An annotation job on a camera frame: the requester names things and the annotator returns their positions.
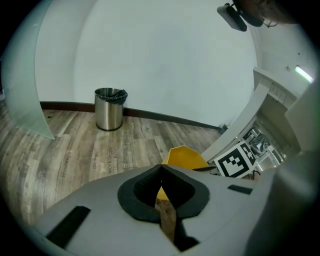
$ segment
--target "wooden floor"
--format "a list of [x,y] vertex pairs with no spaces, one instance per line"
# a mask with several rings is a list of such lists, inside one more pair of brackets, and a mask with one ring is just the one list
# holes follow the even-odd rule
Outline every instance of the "wooden floor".
[[0,186],[11,212],[29,224],[89,181],[154,164],[170,148],[200,153],[220,135],[214,129],[124,117],[116,131],[96,127],[89,112],[45,110],[51,140],[16,127],[0,103]]

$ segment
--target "white wall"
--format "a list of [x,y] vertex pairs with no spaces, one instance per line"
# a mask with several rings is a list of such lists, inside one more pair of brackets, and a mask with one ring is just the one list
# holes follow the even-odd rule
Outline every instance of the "white wall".
[[279,24],[276,27],[262,26],[254,30],[258,67],[275,75],[293,94],[301,96],[310,83],[295,68],[299,65],[316,78],[318,61],[300,26]]
[[255,48],[218,15],[225,0],[53,2],[35,60],[41,101],[93,103],[95,89],[115,87],[128,108],[215,126],[247,104]]

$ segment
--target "trash can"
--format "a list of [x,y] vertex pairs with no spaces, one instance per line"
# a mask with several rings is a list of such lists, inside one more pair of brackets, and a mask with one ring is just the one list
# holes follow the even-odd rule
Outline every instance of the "trash can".
[[95,90],[94,112],[96,126],[104,131],[119,129],[123,123],[124,103],[127,99],[125,90],[100,88]]

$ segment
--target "white curved wall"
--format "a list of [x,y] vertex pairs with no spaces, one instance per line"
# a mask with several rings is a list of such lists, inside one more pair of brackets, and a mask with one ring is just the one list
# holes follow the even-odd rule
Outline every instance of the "white curved wall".
[[35,60],[41,101],[93,103],[95,89],[116,87],[128,108],[215,126],[245,107],[256,53],[250,32],[218,15],[224,0],[93,2],[49,7]]

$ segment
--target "black trash bag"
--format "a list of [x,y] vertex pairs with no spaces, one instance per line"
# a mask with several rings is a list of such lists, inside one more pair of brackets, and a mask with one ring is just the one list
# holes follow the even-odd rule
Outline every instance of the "black trash bag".
[[125,90],[120,90],[110,96],[102,96],[99,94],[97,94],[97,96],[105,102],[122,105],[123,103],[125,103],[128,97],[128,93]]

